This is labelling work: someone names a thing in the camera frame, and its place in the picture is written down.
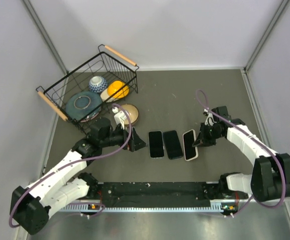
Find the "dark blue phone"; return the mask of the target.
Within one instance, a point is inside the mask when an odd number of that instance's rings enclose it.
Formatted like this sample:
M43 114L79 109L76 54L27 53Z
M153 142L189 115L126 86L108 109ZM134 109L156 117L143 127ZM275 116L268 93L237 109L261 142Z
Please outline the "dark blue phone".
M183 157L183 151L177 131L170 130L163 133L163 140L170 160Z

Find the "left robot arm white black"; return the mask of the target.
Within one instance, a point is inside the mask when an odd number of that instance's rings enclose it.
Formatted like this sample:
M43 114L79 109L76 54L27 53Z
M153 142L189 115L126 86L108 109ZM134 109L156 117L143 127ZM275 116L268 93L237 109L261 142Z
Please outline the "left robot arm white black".
M80 198L93 198L98 186L91 175L80 173L94 160L101 159L106 147L119 146L120 150L135 152L146 147L133 126L111 126L109 119L94 121L86 137L69 150L66 156L45 176L27 187L19 186L12 193L10 226L16 221L30 235L40 232L49 219L60 209Z

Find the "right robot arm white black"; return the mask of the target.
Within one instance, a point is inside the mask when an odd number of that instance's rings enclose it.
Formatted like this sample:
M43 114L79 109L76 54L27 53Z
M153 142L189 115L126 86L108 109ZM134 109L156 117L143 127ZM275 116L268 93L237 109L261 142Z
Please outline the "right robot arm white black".
M290 155L278 153L248 129L239 118L232 119L227 107L205 109L205 122L201 123L193 147L216 145L225 138L247 157L253 166L251 174L225 173L219 179L218 192L229 198L236 192L252 195L258 202L290 197Z

